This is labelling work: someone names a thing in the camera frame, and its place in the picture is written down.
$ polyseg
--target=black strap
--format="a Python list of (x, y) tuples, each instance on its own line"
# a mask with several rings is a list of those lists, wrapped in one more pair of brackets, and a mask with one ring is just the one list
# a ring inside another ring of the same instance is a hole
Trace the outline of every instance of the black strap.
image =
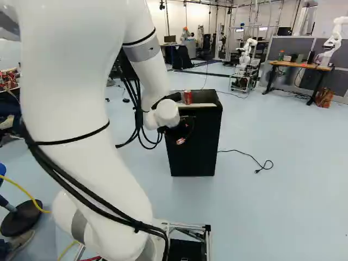
[(143, 228), (144, 223), (141, 221), (134, 221), (132, 222), (134, 225), (134, 233), (137, 234), (139, 232), (139, 229)]
[(146, 35), (144, 38), (141, 38), (140, 40), (135, 41), (135, 42), (125, 42), (123, 45), (124, 46), (136, 45), (136, 44), (143, 42), (146, 39), (150, 38), (154, 34), (154, 32), (156, 32), (156, 28), (154, 28), (153, 31), (150, 34)]
[(101, 132), (102, 130), (105, 130), (109, 125), (110, 125), (110, 121), (108, 121), (108, 123), (105, 124), (103, 127), (99, 128), (93, 132), (90, 132), (88, 134), (84, 134), (84, 135), (79, 136), (79, 137), (71, 138), (71, 139), (56, 140), (56, 141), (33, 141), (30, 139), (26, 139), (26, 143), (28, 146), (60, 145), (60, 144), (65, 144), (65, 143), (71, 143), (74, 141), (83, 140), (83, 139), (86, 139), (88, 137), (91, 137), (91, 136)]

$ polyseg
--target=yellow cable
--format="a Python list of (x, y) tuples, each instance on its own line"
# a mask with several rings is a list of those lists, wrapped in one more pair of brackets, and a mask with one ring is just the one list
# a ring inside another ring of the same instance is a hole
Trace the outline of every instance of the yellow cable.
[(29, 194), (28, 191), (26, 191), (24, 188), (22, 188), (22, 187), (21, 187), (20, 185), (18, 185), (16, 182), (14, 182), (14, 181), (10, 180), (9, 178), (6, 178), (5, 176), (2, 176), (2, 175), (0, 175), (0, 178), (2, 178), (3, 180), (5, 180), (5, 181), (11, 183), (12, 185), (14, 185), (14, 186), (16, 186), (17, 188), (19, 188), (20, 190), (22, 190), (25, 194), (27, 194), (27, 196), (33, 201), (34, 205), (36, 206), (36, 208), (37, 208), (40, 212), (46, 213), (46, 214), (51, 213), (51, 211), (49, 211), (49, 210), (43, 210), (42, 208), (40, 208), (40, 206), (38, 205), (38, 203), (36, 202), (36, 200), (32, 197), (32, 195)]
[(67, 251), (69, 251), (69, 249), (72, 248), (75, 244), (79, 244), (79, 242), (75, 240), (69, 246), (67, 246), (60, 254), (58, 261), (60, 261), (63, 258), (63, 256), (67, 253)]

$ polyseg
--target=gray partition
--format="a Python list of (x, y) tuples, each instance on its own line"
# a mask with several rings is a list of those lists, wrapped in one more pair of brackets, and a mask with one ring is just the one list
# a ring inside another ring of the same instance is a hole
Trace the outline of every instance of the gray partition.
[(270, 43), (268, 56), (266, 60), (277, 60), (279, 52), (285, 51), (285, 55), (291, 54), (303, 54), (306, 59), (309, 55), (309, 51), (312, 48), (314, 38), (309, 37), (273, 37)]
[[(313, 50), (315, 54), (323, 53), (326, 50), (323, 49), (323, 44), (326, 42), (325, 38), (317, 38)], [(348, 40), (342, 40), (342, 46), (334, 52), (331, 57), (330, 63), (333, 63), (335, 67), (348, 68)]]
[[(263, 76), (261, 78), (261, 85), (266, 86), (266, 74), (271, 69), (269, 61), (276, 60), (280, 50), (285, 50), (285, 54), (289, 55), (292, 53), (304, 54), (306, 58), (310, 49), (313, 48), (315, 54), (323, 53), (323, 44), (326, 38), (313, 38), (311, 36), (274, 36), (270, 42), (268, 56), (266, 58), (266, 64), (264, 65)], [(342, 46), (333, 54), (330, 63), (335, 65), (335, 69), (332, 72), (325, 73), (324, 80), (321, 87), (328, 87), (334, 91), (334, 101), (339, 101), (348, 104), (348, 40), (342, 40)], [(290, 81), (293, 82), (294, 77), (289, 74)], [(302, 93), (311, 94), (319, 80), (319, 71), (316, 70), (305, 70), (300, 88), (303, 89)], [(286, 83), (285, 78), (278, 79), (275, 84), (284, 90), (296, 90), (293, 83)]]

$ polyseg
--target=black pedestal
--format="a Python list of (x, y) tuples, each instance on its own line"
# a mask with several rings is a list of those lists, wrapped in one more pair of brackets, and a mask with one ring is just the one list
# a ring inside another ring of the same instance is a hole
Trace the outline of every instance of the black pedestal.
[[(40, 200), (36, 202), (42, 208), (42, 202)], [(29, 231), (42, 214), (31, 200), (23, 202), (16, 208), (17, 212), (9, 213), (2, 221), (0, 232), (4, 237), (17, 237)]]
[(165, 138), (171, 175), (213, 176), (222, 105), (215, 90), (192, 90), (192, 101), (194, 105), (179, 106), (180, 116), (191, 116), (194, 120), (194, 128), (185, 143), (176, 145), (169, 137)]

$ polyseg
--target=gray band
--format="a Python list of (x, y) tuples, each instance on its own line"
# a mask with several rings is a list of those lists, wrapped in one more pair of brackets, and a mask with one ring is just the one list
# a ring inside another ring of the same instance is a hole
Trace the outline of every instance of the gray band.
[(5, 209), (7, 209), (8, 211), (10, 211), (10, 212), (12, 212), (12, 213), (17, 212), (16, 207), (12, 206), (10, 203), (8, 203), (8, 204), (5, 206)]
[(87, 219), (84, 217), (80, 210), (77, 210), (71, 222), (71, 235), (74, 239), (82, 244), (85, 244), (84, 234), (86, 225)]
[(137, 46), (123, 46), (126, 56), (130, 61), (146, 61), (154, 57), (160, 51), (156, 35), (147, 42)]

